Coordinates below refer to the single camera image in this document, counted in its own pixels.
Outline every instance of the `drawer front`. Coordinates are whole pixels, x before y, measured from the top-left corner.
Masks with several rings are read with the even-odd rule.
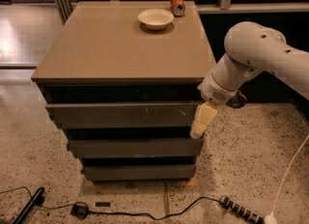
[[[68,147],[77,158],[197,156],[203,139],[70,140]]]
[[[82,170],[86,179],[93,182],[190,179],[195,171],[195,165],[84,167]]]
[[[200,101],[48,104],[58,128],[191,126]]]

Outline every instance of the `bowl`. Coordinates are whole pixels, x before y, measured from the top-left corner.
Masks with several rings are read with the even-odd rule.
[[[163,9],[149,9],[141,12],[138,19],[150,30],[162,30],[173,21],[174,15]]]

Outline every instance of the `soda can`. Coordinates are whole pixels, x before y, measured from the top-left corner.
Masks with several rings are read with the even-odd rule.
[[[185,3],[183,0],[170,0],[171,12],[174,16],[182,16],[185,10]]]

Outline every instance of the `floor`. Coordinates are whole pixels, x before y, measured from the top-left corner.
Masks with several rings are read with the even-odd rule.
[[[0,63],[38,63],[62,28],[54,6],[0,6]],[[90,210],[148,212],[159,218],[181,212],[195,199],[227,195],[262,216],[271,212],[283,175],[309,133],[291,103],[222,106],[205,135],[195,177],[189,181],[103,182],[80,174],[62,131],[49,121],[31,82],[32,70],[0,70],[0,192],[26,186],[45,189],[46,207],[85,202]],[[274,215],[280,224],[309,224],[309,142],[295,159]],[[12,223],[29,200],[26,190],[0,194],[0,223]],[[110,202],[110,207],[96,207]],[[78,220],[70,207],[34,207],[24,223],[246,223],[203,199],[180,216],[153,221],[90,215]]]

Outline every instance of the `speckled floor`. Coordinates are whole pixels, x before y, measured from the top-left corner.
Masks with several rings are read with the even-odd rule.
[[[39,62],[61,29],[54,7],[0,6],[0,63]],[[31,70],[0,70],[0,192],[45,188],[47,207],[77,201],[91,210],[149,212],[155,217],[182,211],[200,196],[228,195],[261,215],[269,214],[294,153],[309,125],[290,103],[250,103],[240,110],[220,107],[208,127],[190,182],[92,184],[67,152],[67,140],[47,117]],[[275,209],[280,224],[309,224],[309,144],[300,152]],[[29,200],[26,190],[0,194],[0,223],[12,223]],[[95,207],[110,202],[109,208]],[[34,208],[24,223],[245,223],[217,203],[202,200],[181,216],[96,216],[78,220],[70,207]]]

